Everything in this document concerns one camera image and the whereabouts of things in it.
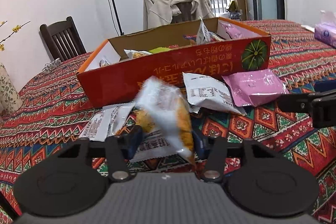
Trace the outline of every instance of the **red cardboard box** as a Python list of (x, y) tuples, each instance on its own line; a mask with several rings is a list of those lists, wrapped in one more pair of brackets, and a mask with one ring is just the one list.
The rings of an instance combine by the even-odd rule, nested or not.
[[(183, 86), (182, 72), (210, 75), (221, 80), (222, 75), (268, 67), (271, 35), (241, 22), (225, 19), (205, 19), (209, 31), (225, 32), (220, 22), (235, 25), (245, 37), (224, 42), (191, 46), (183, 35), (197, 34), (200, 21), (188, 21), (160, 26), (105, 40), (83, 63), (77, 77), (95, 108), (129, 102), (135, 98), (142, 83), (154, 75), (170, 84)], [(178, 44), (180, 47), (132, 60), (126, 50), (148, 51), (157, 47)], [(102, 57), (116, 64), (99, 67)]]

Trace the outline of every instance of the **white garment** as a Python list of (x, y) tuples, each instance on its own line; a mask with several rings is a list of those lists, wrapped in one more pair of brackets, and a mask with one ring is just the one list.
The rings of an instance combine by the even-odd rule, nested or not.
[(143, 29), (171, 23), (173, 16), (181, 14), (177, 3), (191, 1), (191, 14), (195, 18), (213, 18), (210, 0), (143, 0)]

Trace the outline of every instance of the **pumpkin illustration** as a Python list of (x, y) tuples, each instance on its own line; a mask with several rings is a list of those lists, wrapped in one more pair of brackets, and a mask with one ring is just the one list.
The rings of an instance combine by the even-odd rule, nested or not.
[(249, 43), (241, 55), (241, 65), (244, 70), (258, 70), (265, 62), (267, 45), (258, 39)]

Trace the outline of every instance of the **red tablecloth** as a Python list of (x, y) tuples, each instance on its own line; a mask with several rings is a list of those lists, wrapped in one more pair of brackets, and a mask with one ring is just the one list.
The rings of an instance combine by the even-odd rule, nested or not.
[[(336, 79), (336, 50), (314, 40), (314, 35), (299, 24), (284, 20), (247, 23), (272, 34), (269, 68), (292, 92), (311, 92), (315, 81)], [(5, 118), (0, 130), (0, 190), (17, 211), (12, 193), (16, 178), (64, 143), (75, 140), (96, 112), (75, 74), (87, 57), (73, 58), (51, 74), (31, 79), (20, 91), (23, 106)], [(254, 138), (312, 172), (320, 184), (314, 217), (326, 223), (336, 221), (336, 128), (314, 129), (308, 115), (283, 113), (274, 103), (248, 108), (247, 112), (247, 116), (238, 117), (202, 109), (192, 115), (192, 123), (206, 135), (226, 136), (232, 142)], [(135, 115), (130, 115), (127, 125), (134, 124)], [(129, 164), (129, 168), (132, 172), (198, 172), (203, 165), (198, 162), (191, 168), (173, 155)], [(239, 166), (239, 159), (227, 160), (226, 173)], [(94, 159), (93, 167), (100, 173), (107, 172), (104, 159)], [(0, 210), (0, 223), (9, 222)]]

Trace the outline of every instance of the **floral vase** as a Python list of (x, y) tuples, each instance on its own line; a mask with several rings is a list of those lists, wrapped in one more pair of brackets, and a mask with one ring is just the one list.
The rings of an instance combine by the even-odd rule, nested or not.
[(0, 63), (0, 112), (6, 114), (16, 112), (22, 106), (22, 100), (13, 86), (11, 79), (2, 63)]

